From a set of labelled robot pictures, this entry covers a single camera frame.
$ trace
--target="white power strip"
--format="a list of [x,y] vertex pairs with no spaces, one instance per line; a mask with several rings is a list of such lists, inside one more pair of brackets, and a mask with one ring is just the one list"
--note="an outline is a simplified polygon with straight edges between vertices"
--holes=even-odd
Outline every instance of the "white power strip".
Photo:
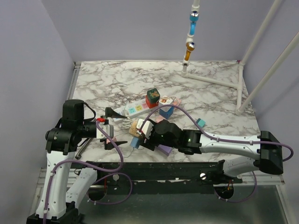
[[[153,110],[155,107],[153,108],[149,108],[148,105],[145,102],[145,99],[141,99],[132,103],[127,104],[126,106],[122,106],[120,108],[114,109],[115,112],[125,116],[123,110],[126,107],[126,111],[128,112],[128,117],[129,118],[135,118],[138,117],[141,114],[144,114],[146,112],[149,112],[151,110]],[[114,123],[120,123],[123,119],[120,118],[113,118],[112,119]]]

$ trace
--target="purple cable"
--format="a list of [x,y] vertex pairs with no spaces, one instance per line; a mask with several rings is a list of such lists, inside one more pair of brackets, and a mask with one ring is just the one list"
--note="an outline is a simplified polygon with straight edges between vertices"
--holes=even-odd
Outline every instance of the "purple cable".
[[183,108],[177,106],[177,105],[161,105],[161,106],[158,106],[156,107],[154,110],[152,110],[152,112],[149,113],[149,115],[146,117],[146,119],[144,120],[144,122],[142,123],[139,131],[142,130],[145,122],[150,118],[150,116],[158,109],[162,108],[162,107],[165,107],[165,106],[172,106],[172,107],[176,107],[178,108],[179,110],[181,110],[184,114],[186,114],[188,116],[188,118],[190,118],[190,120],[195,124],[195,126],[208,138],[210,139],[213,139],[213,140],[218,140],[218,141],[223,141],[223,142],[230,142],[230,143],[242,143],[242,144],[269,144],[269,145],[275,145],[275,146],[282,146],[282,147],[285,147],[285,148],[288,148],[290,150],[290,155],[283,159],[283,162],[284,161],[288,161],[290,158],[293,157],[294,155],[294,150],[286,145],[286,144],[283,144],[283,143],[278,143],[278,142],[271,142],[271,141],[240,141],[240,140],[229,140],[229,139],[221,139],[221,138],[216,138],[214,136],[211,136],[211,135],[208,135],[196,122],[195,120],[193,120],[193,118],[190,116],[190,114],[188,114],[188,112],[186,110],[184,110]]
[[125,176],[126,178],[128,178],[128,180],[130,181],[130,191],[129,191],[128,195],[127,195],[124,199],[122,199],[121,201],[108,203],[108,202],[97,202],[97,201],[93,201],[93,200],[89,199],[89,196],[88,196],[88,194],[87,194],[88,199],[89,199],[91,202],[96,203],[96,204],[105,204],[105,205],[120,204],[120,203],[126,201],[126,200],[130,197],[130,195],[131,195],[131,193],[132,193],[132,189],[133,189],[133,184],[132,184],[132,180],[131,180],[131,178],[130,178],[128,175],[124,174],[124,173],[113,173],[113,174],[108,174],[108,175],[106,175],[106,176],[104,176],[104,177],[98,179],[98,180],[97,180],[95,183],[93,183],[93,184],[96,184],[96,183],[98,183],[98,182],[104,180],[104,179],[107,178],[107,177],[113,176],[114,174],[123,175],[123,176]]
[[[43,208],[44,211],[48,211],[48,202],[49,202],[49,196],[50,196],[50,189],[51,189],[54,174],[55,174],[56,170],[58,169],[58,167],[60,167],[62,164],[67,163],[67,162],[73,162],[73,163],[77,163],[77,164],[81,164],[81,165],[93,168],[95,170],[99,170],[99,171],[102,171],[102,172],[107,172],[107,173],[115,173],[115,172],[118,172],[122,168],[122,166],[123,166],[123,156],[121,154],[120,148],[116,145],[116,143],[112,140],[112,138],[106,132],[104,132],[104,130],[99,126],[98,121],[96,121],[95,125],[98,128],[98,130],[100,132],[102,132],[102,134],[112,143],[112,145],[115,147],[116,151],[120,155],[121,162],[120,162],[119,167],[116,168],[116,169],[105,169],[105,168],[100,168],[100,167],[97,167],[95,165],[89,164],[87,162],[78,161],[78,160],[64,160],[64,161],[59,162],[58,164],[56,164],[56,166],[51,171],[51,173],[53,173],[53,175],[50,176],[50,178],[49,178],[49,182],[48,182],[48,186],[47,186],[47,192],[46,192],[46,198],[45,198],[45,204],[44,204],[44,208]],[[43,224],[46,224],[46,223],[47,223],[47,213],[44,213],[44,215],[43,215]]]
[[250,199],[250,198],[256,193],[256,191],[257,191],[257,179],[256,179],[256,175],[254,174],[254,172],[252,172],[252,175],[253,175],[253,177],[254,177],[254,188],[253,188],[253,191],[251,192],[251,194],[250,194],[248,197],[246,197],[246,198],[244,198],[244,199],[242,199],[242,200],[239,200],[239,201],[229,201],[229,200],[227,200],[227,199],[224,199],[224,198],[220,197],[220,196],[217,194],[217,192],[216,192],[215,190],[214,190],[214,192],[215,192],[215,194],[217,195],[217,197],[218,197],[220,200],[224,201],[224,202],[229,202],[229,203],[240,203],[240,202],[245,202],[245,201],[247,201],[248,199]]

